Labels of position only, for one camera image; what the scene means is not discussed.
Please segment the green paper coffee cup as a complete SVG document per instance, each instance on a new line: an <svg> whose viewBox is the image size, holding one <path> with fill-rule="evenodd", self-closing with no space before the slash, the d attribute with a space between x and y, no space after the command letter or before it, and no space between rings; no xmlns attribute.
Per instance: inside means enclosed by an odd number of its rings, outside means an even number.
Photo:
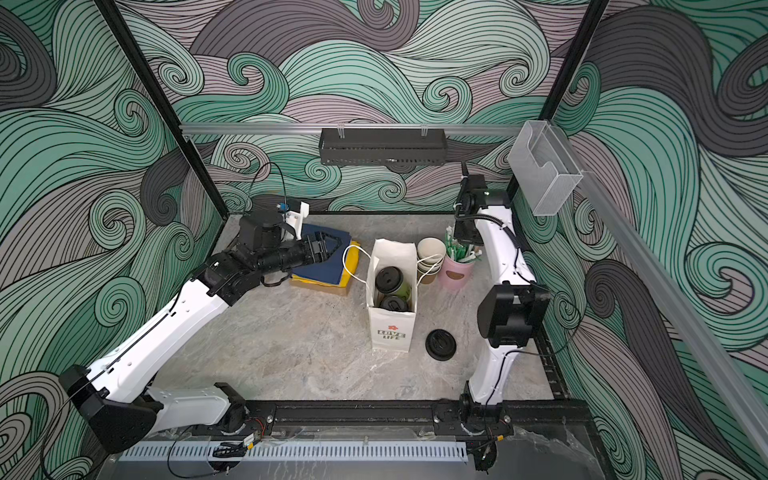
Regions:
<svg viewBox="0 0 768 480"><path fill-rule="evenodd" d="M408 281L403 280L400 283L400 286L398 287L398 289L394 292L394 295L401 298L405 302L410 302L412 298L411 284Z"/></svg>

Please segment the white paper takeout bag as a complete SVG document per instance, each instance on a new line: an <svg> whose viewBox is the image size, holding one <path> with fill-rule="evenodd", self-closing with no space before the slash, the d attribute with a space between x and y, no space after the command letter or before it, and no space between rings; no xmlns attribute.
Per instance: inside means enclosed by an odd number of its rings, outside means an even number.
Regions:
<svg viewBox="0 0 768 480"><path fill-rule="evenodd" d="M368 260L364 277L347 268L353 250ZM440 253L418 257L413 243L377 239L371 252L349 245L342 254L344 272L365 286L364 302L368 313L371 345L394 352L410 350L418 312L418 289L423 279L440 266Z"/></svg>

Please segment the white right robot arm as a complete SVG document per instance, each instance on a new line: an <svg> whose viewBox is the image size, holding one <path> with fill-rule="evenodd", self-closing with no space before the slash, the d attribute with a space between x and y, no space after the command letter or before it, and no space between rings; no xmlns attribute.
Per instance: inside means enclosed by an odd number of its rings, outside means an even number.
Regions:
<svg viewBox="0 0 768 480"><path fill-rule="evenodd" d="M551 295L524 260L506 190L489 188L481 174L463 173L454 219L458 241L482 247L493 279L477 308L485 346L468 395L475 404L497 405L514 361L540 330Z"/></svg>

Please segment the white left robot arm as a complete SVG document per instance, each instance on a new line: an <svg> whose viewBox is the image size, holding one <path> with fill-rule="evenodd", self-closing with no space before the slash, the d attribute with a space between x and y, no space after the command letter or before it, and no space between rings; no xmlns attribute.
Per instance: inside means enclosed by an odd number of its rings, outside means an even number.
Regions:
<svg viewBox="0 0 768 480"><path fill-rule="evenodd" d="M150 384L203 326L249 291L267 286L268 275L289 279L297 268L340 257L348 235L306 229L307 215L302 205L298 211L256 210L242 216L233 243L197 267L168 305L90 366L73 365L60 375L61 386L107 453L121 453L173 428L215 426L225 434L243 429L246 401L226 382L178 392Z"/></svg>

